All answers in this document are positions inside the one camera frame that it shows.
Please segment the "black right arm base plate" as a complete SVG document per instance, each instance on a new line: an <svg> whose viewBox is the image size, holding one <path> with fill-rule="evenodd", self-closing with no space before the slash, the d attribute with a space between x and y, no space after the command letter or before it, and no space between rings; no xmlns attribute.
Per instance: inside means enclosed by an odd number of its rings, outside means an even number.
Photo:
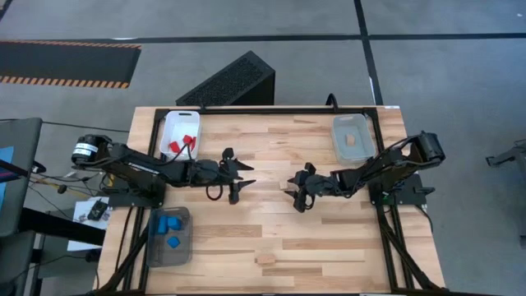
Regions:
<svg viewBox="0 0 526 296"><path fill-rule="evenodd" d="M388 188L386 181L375 178L368 184L371 203L386 206L413 205L422 206L427 203L427 195L433 193L434 187L424 187L421 177L414 173L401 183Z"/></svg>

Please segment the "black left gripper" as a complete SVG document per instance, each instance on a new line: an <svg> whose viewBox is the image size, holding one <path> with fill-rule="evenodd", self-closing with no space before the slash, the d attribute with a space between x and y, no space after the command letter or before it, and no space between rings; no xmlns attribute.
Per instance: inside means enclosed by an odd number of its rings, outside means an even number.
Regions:
<svg viewBox="0 0 526 296"><path fill-rule="evenodd" d="M253 168L235 158L233 148L224 150L224 163L230 168L241 171L250 171ZM192 185L193 186L212 186L229 184L228 202L237 204L240 200L239 192L255 180L231 183L233 179L230 175L220 170L219 164L213 160L198 160L192 166Z"/></svg>

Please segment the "white papers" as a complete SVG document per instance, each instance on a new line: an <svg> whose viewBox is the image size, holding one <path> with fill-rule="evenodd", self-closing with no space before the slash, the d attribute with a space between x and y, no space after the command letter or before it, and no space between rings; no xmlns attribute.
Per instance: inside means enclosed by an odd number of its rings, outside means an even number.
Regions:
<svg viewBox="0 0 526 296"><path fill-rule="evenodd" d="M75 209L72 215L73 221L85 225L95 227L97 229L106 230L108 228L108 221L111 216L111 209L108 206L102 217L98 220L89 220L88 214L90 213L91 208L97 202L101 201L108 205L107 197L91 197L87 201L77 201ZM92 249L101 249L99 245L83 243L79 241L69 240L67 244L67 250L69 252L78 252L78 251L87 251Z"/></svg>

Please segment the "black table frame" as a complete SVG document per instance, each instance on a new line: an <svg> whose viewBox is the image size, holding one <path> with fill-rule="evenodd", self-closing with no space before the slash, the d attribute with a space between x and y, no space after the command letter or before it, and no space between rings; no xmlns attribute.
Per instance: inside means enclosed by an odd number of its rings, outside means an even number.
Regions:
<svg viewBox="0 0 526 296"><path fill-rule="evenodd" d="M410 136L400 111L384 106L202 109L198 159L221 160L231 147L253 168L239 176L255 182L234 205L228 187L168 186L162 206L113 211L99 260L101 285L92 295L447 294L430 226L413 205L374 205L363 187L349 199L317 197L300 213L285 193L298 189L287 180L307 162L323 176L367 162L341 165L335 156L333 119L355 113L367 120L373 157ZM287 190L279 189L281 181ZM191 213L191 259L150 268L151 211L172 207ZM257 265L261 253L274 254L275 264Z"/></svg>

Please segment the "black perforated computer case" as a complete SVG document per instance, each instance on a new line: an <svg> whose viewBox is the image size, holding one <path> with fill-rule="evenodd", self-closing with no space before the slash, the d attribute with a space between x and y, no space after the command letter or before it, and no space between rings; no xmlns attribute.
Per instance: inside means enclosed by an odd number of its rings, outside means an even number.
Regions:
<svg viewBox="0 0 526 296"><path fill-rule="evenodd" d="M274 105L275 70L248 51L176 100L177 106Z"/></svg>

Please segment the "black handheld controller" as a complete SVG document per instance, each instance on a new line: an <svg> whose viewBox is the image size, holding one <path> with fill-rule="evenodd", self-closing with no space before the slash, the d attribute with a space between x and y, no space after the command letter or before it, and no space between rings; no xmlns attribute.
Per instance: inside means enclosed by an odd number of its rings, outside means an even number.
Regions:
<svg viewBox="0 0 526 296"><path fill-rule="evenodd" d="M87 219L98 221L102 218L102 216L104 215L107 209L108 209L108 204L103 202L101 199L99 199L91 207L90 212L87 215Z"/></svg>

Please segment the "white plastic bin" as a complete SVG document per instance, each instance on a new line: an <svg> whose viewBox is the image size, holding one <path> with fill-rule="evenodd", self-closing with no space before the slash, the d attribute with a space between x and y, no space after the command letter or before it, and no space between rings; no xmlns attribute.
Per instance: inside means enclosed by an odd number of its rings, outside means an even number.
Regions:
<svg viewBox="0 0 526 296"><path fill-rule="evenodd" d="M183 143L185 135L196 137L196 147L193 151L190 144ZM196 159L201 138L201 117L195 111L170 111L165 118L159 151L169 160ZM168 145L176 141L181 148L178 153L170 150Z"/></svg>

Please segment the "black desk beam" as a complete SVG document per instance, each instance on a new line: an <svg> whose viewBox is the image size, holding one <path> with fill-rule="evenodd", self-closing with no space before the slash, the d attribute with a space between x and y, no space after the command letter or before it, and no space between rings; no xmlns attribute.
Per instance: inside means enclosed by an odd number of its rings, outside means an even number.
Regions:
<svg viewBox="0 0 526 296"><path fill-rule="evenodd" d="M22 209L18 228L23 231L32 230L39 234L67 238L97 246L103 245L106 234L104 229L72 222L29 208Z"/></svg>

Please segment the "smoky grey plastic bin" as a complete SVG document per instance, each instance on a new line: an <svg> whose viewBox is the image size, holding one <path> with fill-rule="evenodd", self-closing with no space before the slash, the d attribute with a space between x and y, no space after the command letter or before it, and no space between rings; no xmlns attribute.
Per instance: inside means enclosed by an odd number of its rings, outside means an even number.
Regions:
<svg viewBox="0 0 526 296"><path fill-rule="evenodd" d="M156 233L157 224L160 216L178 217L183 222L183 228L174 231L168 228L165 235ZM192 252L192 216L186 207L161 208L151 211L149 219L149 230L146 261L150 268L181 266L188 263L191 259ZM178 237L181 244L172 249L167 240L172 237Z"/></svg>

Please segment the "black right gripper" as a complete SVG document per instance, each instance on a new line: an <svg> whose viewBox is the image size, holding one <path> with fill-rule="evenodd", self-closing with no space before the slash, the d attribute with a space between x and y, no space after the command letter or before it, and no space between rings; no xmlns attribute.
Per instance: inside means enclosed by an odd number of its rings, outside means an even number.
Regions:
<svg viewBox="0 0 526 296"><path fill-rule="evenodd" d="M293 177L287 180L288 183L305 183L307 180L307 194L309 196L338 196L339 184L335 178L322 176L316 173L316 167L307 162L304 168L297 171ZM307 203L307 195L301 192L285 191L293 198L293 208L303 213L312 208L312 204Z"/></svg>

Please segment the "black hazard-striped floor mat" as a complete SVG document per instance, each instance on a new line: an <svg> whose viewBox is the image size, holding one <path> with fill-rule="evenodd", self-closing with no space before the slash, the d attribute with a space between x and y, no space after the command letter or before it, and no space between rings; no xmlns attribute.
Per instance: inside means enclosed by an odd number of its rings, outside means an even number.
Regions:
<svg viewBox="0 0 526 296"><path fill-rule="evenodd" d="M0 83L126 89L140 55L137 44L0 40Z"/></svg>

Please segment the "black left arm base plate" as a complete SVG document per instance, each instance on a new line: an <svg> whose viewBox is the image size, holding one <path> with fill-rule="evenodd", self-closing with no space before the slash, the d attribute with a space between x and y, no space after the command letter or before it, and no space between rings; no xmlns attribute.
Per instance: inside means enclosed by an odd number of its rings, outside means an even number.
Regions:
<svg viewBox="0 0 526 296"><path fill-rule="evenodd" d="M164 194L154 194L152 197L141 197L131 193L115 193L108 197L110 207L157 207L164 203Z"/></svg>

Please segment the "clear plastic bin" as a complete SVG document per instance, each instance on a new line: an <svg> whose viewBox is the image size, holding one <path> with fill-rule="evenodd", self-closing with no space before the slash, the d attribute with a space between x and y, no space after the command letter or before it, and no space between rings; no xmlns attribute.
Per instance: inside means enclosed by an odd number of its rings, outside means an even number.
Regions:
<svg viewBox="0 0 526 296"><path fill-rule="evenodd" d="M345 136L353 134L355 146L347 146ZM337 116L333 119L331 136L335 156L341 165L362 163L376 153L366 118L360 113Z"/></svg>

